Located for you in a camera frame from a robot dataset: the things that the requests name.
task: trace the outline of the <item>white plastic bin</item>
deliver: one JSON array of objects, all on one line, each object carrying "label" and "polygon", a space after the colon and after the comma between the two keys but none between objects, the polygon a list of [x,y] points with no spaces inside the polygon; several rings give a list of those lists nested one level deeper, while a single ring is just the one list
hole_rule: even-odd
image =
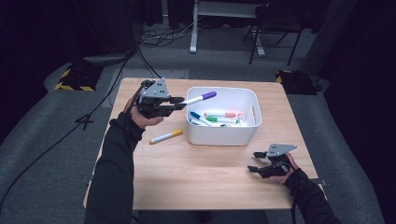
[{"label": "white plastic bin", "polygon": [[[256,94],[248,89],[226,87],[193,87],[187,93],[187,99],[215,91],[213,98],[187,105],[187,138],[195,145],[209,146],[245,146],[262,124],[262,113]],[[240,114],[242,121],[232,124],[232,127],[221,127],[221,122],[215,126],[194,125],[189,122],[195,119],[191,111],[205,118],[206,112],[233,112]]]}]

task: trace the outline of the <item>black jacket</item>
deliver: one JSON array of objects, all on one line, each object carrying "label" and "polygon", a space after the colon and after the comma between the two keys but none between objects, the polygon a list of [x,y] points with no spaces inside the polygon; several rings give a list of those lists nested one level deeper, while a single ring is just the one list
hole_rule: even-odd
[{"label": "black jacket", "polygon": [[[137,142],[142,139],[144,129],[134,122],[130,129],[132,148],[128,147],[125,133],[126,115],[120,113],[110,121],[102,156],[96,163],[87,201],[85,223],[125,223],[132,221],[134,203],[134,154]],[[299,176],[296,198],[305,223],[341,223],[334,215],[320,187],[309,181],[301,170],[294,172],[285,185],[294,195],[296,176]]]}]

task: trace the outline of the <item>chair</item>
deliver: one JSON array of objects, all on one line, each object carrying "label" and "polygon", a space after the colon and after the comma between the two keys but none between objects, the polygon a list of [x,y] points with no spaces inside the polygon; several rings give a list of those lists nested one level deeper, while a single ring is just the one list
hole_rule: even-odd
[{"label": "chair", "polygon": [[[289,56],[288,65],[290,65],[294,51],[297,47],[298,41],[301,36],[301,32],[304,30],[304,16],[307,11],[302,10],[303,7],[292,7],[288,3],[280,0],[273,0],[271,3],[264,1],[262,7],[256,7],[256,20],[250,26],[247,34],[245,35],[244,41],[248,35],[254,33],[254,42],[250,54],[249,64],[253,60],[253,54],[256,47],[267,47],[267,48],[292,48]],[[253,26],[256,26],[256,31],[252,31]],[[294,41],[293,47],[282,47],[278,46],[287,34],[294,33],[297,37]],[[272,46],[258,46],[257,38],[259,34],[278,34],[282,35],[276,42],[276,45]]]}]

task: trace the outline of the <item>table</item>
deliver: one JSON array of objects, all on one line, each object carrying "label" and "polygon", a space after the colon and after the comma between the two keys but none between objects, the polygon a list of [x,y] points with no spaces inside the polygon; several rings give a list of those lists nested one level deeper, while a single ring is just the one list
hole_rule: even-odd
[{"label": "table", "polygon": [[[191,34],[190,53],[196,53],[198,42],[198,15],[202,16],[222,16],[237,18],[255,19],[254,10],[262,4],[243,4],[243,3],[227,3],[227,2],[206,2],[195,0],[193,13],[193,26]],[[265,56],[262,42],[259,38],[256,41],[257,52],[260,57]]]},{"label": "table", "polygon": [[[143,78],[125,78],[110,119],[122,111]],[[191,87],[236,87],[254,91],[262,125],[244,147],[196,146],[187,134],[150,145],[149,139],[182,128],[186,111],[174,111],[161,124],[148,127],[134,151],[134,209],[289,209],[289,190],[258,174],[248,165],[263,167],[253,152],[273,143],[297,145],[291,154],[310,178],[318,178],[297,121],[282,86],[276,82],[166,79],[172,96],[187,97]]]}]

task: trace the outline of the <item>hand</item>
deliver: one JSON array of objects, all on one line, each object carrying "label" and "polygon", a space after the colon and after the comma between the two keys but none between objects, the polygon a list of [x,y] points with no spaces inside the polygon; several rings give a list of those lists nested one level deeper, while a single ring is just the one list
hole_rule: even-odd
[{"label": "hand", "polygon": [[[124,110],[123,110],[124,113],[127,112],[128,107],[131,104],[131,102],[132,102],[132,98],[129,99],[128,103],[124,107]],[[132,120],[141,129],[145,129],[147,126],[154,126],[154,125],[157,125],[157,124],[163,122],[163,117],[157,117],[157,118],[153,118],[153,119],[146,119],[145,117],[143,117],[143,115],[141,115],[139,113],[139,111],[137,110],[137,107],[135,105],[132,107],[131,113],[132,113]]]},{"label": "hand", "polygon": [[[291,165],[297,170],[298,166],[294,162],[294,158],[291,156],[291,154],[288,152],[286,153],[286,156],[289,158],[289,161]],[[285,175],[273,175],[268,177],[268,179],[278,183],[278,184],[285,184],[286,180],[289,178],[289,176],[294,172],[293,168],[289,168],[288,172]]]}]

